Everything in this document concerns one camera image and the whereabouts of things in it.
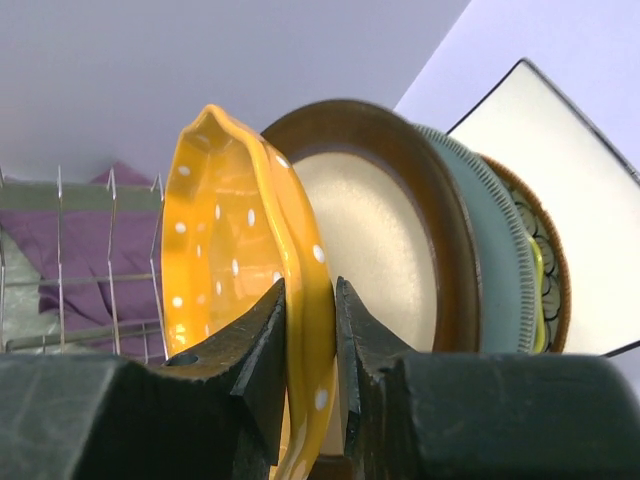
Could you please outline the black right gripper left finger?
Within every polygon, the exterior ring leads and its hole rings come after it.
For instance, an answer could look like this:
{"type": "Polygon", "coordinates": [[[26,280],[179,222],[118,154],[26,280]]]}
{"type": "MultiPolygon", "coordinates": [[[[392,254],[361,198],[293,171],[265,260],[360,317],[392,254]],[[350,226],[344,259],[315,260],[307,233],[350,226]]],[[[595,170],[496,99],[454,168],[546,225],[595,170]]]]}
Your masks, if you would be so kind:
{"type": "Polygon", "coordinates": [[[160,366],[1,358],[5,479],[265,479],[284,405],[285,286],[160,366]]]}

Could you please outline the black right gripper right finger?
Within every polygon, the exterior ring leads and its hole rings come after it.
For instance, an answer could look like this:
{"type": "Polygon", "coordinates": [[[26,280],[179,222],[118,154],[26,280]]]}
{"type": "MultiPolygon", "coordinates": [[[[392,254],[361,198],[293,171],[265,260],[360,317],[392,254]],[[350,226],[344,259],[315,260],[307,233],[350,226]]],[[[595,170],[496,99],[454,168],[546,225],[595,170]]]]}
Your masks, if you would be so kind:
{"type": "Polygon", "coordinates": [[[635,479],[639,404],[602,356],[423,353],[336,284],[358,479],[635,479]]]}

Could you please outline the teal round plate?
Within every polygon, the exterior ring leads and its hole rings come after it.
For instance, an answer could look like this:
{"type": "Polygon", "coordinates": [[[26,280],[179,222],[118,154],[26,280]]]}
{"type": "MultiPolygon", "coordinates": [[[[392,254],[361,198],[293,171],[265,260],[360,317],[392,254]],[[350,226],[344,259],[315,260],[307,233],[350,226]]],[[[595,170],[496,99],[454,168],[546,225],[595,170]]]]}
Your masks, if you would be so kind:
{"type": "Polygon", "coordinates": [[[483,353],[531,353],[536,275],[524,223],[508,190],[481,156],[432,127],[416,125],[452,174],[478,248],[483,353]]]}

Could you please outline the yellow polka dot plate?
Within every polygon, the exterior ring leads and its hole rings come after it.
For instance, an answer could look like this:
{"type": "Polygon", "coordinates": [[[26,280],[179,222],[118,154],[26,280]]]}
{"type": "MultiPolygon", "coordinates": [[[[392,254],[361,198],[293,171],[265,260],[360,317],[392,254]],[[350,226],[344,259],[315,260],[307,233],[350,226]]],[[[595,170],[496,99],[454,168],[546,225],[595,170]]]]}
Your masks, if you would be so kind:
{"type": "Polygon", "coordinates": [[[204,107],[179,136],[164,194],[161,273],[164,338],[173,355],[284,282],[289,433],[273,475],[307,478],[336,386],[324,244],[286,157],[219,106],[204,107]]]}

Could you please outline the brown rimmed cream plate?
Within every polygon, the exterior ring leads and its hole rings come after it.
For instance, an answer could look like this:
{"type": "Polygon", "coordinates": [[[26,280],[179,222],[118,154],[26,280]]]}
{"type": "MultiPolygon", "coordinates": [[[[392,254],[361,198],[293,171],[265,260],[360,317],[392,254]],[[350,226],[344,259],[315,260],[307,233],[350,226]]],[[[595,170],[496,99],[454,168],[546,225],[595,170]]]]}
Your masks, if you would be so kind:
{"type": "Polygon", "coordinates": [[[384,376],[409,351],[475,352],[480,267],[441,157],[406,120],[356,100],[298,108],[264,131],[293,164],[337,296],[338,397],[314,479],[363,479],[385,454],[384,376]]]}

